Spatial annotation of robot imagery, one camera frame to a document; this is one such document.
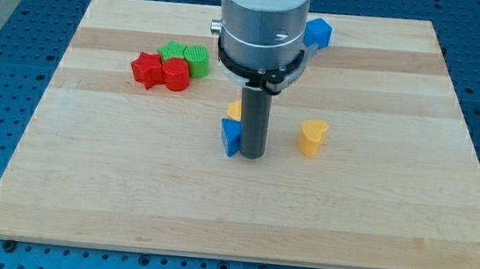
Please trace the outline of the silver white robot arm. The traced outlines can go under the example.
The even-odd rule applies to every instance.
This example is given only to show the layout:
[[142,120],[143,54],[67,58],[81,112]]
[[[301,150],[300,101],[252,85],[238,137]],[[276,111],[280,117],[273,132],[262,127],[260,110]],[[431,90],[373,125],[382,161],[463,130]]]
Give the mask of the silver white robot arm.
[[277,95],[295,82],[308,60],[304,33],[310,0],[221,0],[212,22],[218,59],[240,87]]

